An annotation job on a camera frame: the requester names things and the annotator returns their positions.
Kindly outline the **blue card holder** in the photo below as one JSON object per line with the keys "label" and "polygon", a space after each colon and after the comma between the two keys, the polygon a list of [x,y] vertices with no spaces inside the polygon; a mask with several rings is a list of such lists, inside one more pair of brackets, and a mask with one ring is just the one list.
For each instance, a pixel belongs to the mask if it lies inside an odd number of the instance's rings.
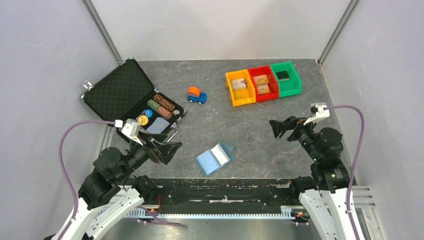
{"label": "blue card holder", "polygon": [[203,176],[209,177],[235,160],[235,156],[232,153],[234,147],[235,145],[233,143],[226,145],[221,141],[195,157],[194,162],[199,167]]}

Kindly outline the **gold VIP card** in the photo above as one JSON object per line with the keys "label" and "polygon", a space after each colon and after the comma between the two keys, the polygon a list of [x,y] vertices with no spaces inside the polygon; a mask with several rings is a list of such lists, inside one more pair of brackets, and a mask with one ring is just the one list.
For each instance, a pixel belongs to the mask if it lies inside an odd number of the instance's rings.
{"label": "gold VIP card", "polygon": [[267,84],[258,85],[256,89],[259,95],[269,94],[271,92]]}

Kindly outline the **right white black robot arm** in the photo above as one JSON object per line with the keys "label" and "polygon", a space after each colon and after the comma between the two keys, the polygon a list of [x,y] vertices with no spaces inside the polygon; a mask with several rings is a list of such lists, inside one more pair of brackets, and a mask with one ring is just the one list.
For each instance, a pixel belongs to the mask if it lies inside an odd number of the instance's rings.
{"label": "right white black robot arm", "polygon": [[352,181],[340,159],[342,134],[330,127],[314,132],[316,124],[304,117],[269,123],[276,139],[291,131],[287,141],[299,142],[313,161],[310,176],[291,180],[288,196],[293,203],[303,205],[321,239],[363,240],[351,195]]}

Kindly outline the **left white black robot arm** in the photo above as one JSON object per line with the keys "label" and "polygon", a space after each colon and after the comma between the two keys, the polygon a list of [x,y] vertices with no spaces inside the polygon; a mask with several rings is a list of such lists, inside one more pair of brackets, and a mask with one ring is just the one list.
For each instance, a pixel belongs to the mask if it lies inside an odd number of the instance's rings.
{"label": "left white black robot arm", "polygon": [[127,213],[157,198],[157,186],[146,175],[135,178],[132,186],[108,209],[120,185],[146,161],[168,164],[181,142],[158,142],[149,138],[146,145],[132,141],[126,154],[116,147],[102,150],[93,162],[93,171],[77,192],[77,204],[61,229],[48,240],[100,240]]}

